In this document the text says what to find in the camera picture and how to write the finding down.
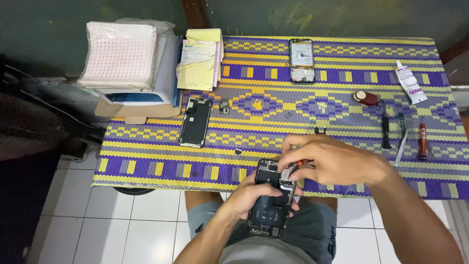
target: disassembled iphone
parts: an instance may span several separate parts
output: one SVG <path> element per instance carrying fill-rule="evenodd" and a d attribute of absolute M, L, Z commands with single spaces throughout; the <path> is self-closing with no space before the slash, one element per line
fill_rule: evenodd
<path fill-rule="evenodd" d="M 283 195 L 264 195 L 257 199 L 248 215 L 250 234 L 280 238 L 285 232 L 296 183 L 288 180 L 291 169 L 278 173 L 277 167 L 277 161 L 271 159 L 261 159 L 257 164 L 256 184 L 270 183 L 282 191 Z"/>
<path fill-rule="evenodd" d="M 314 57 L 311 39 L 290 40 L 290 82 L 292 84 L 313 84 Z"/>
<path fill-rule="evenodd" d="M 212 109 L 212 100 L 189 97 L 186 114 L 182 121 L 179 145 L 203 148 L 207 132 L 208 119 Z"/>

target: table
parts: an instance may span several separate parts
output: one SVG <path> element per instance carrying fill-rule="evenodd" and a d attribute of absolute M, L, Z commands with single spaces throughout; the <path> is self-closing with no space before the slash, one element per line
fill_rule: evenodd
<path fill-rule="evenodd" d="M 469 146 L 448 80 L 432 39 L 311 38 L 316 83 L 289 82 L 288 40 L 292 37 L 224 37 L 222 78 L 213 92 L 188 96 L 214 102 L 205 148 L 177 144 L 182 115 L 149 119 L 144 125 L 114 118 L 104 137 L 92 186 L 145 187 L 232 192 L 257 161 L 280 153 L 288 133 L 327 134 L 379 153 L 393 163 L 401 131 L 397 113 L 409 121 L 409 138 L 397 168 L 424 199 L 469 198 Z M 408 65 L 428 97 L 410 105 L 394 70 Z M 364 90 L 386 101 L 392 148 L 381 148 L 381 110 L 352 99 Z M 220 99 L 231 112 L 219 113 Z M 417 159 L 418 124 L 423 117 L 432 152 Z M 321 185 L 305 180 L 306 196 L 366 197 L 363 184 Z"/>

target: gray shorts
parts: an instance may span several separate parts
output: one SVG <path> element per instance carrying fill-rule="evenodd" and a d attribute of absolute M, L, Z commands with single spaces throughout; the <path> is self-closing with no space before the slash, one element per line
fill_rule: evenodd
<path fill-rule="evenodd" d="M 208 202 L 189 210 L 190 239 L 208 224 L 221 204 Z M 301 248 L 317 264 L 329 264 L 335 256 L 335 230 L 337 214 L 320 202 L 303 203 L 300 210 L 288 220 L 282 241 Z M 250 237 L 246 225 L 240 221 L 234 227 L 227 245 L 230 246 Z"/>

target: white tiled floor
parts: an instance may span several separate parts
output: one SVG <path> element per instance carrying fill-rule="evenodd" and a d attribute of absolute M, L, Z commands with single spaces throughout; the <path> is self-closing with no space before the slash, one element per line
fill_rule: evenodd
<path fill-rule="evenodd" d="M 133 197 L 110 187 L 91 189 L 96 162 L 91 155 L 83 163 L 60 163 L 28 264 L 173 262 L 190 241 L 184 192 Z M 441 201 L 427 203 L 451 225 Z M 373 200 L 339 199 L 337 222 L 334 264 L 399 262 Z"/>

